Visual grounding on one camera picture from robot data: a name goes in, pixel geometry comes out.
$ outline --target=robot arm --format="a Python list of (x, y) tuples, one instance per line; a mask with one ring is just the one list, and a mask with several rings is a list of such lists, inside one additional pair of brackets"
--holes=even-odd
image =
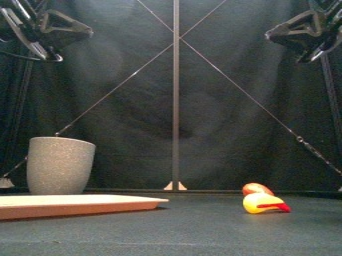
[(26, 0), (0, 0), (0, 13), (0, 40), (18, 39), (41, 60), (61, 60), (60, 50), (93, 34), (87, 25), (62, 13), (37, 13)]
[(342, 42), (342, 0), (326, 11), (306, 11), (266, 32), (266, 39), (286, 46), (308, 63)]

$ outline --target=ceramic cup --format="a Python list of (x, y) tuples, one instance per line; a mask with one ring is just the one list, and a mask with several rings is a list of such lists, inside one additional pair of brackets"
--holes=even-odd
[(33, 195), (80, 194), (87, 186), (95, 145), (62, 137), (29, 140), (26, 183)]

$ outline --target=toy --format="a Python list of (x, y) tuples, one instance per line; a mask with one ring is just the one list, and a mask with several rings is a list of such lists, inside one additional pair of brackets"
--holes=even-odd
[(266, 193), (271, 196), (274, 196), (272, 191), (262, 184), (259, 183), (248, 183), (242, 188), (242, 193), (244, 196), (252, 193)]
[(248, 213), (262, 213), (267, 210), (282, 210), (290, 212), (291, 209), (279, 197), (266, 193), (248, 194), (243, 199), (243, 207)]

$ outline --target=red tip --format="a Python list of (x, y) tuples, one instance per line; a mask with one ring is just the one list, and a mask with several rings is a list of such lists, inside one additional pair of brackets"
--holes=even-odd
[(267, 207), (278, 207), (279, 210), (284, 212), (291, 212), (291, 208), (286, 203), (279, 203), (279, 204), (259, 204), (256, 208), (267, 208)]

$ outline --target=yellow toy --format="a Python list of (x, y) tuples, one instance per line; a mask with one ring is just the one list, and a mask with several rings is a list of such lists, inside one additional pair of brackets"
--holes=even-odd
[(262, 213), (268, 210), (290, 212), (291, 209), (279, 197), (266, 193), (248, 194), (243, 199), (243, 207), (248, 213)]

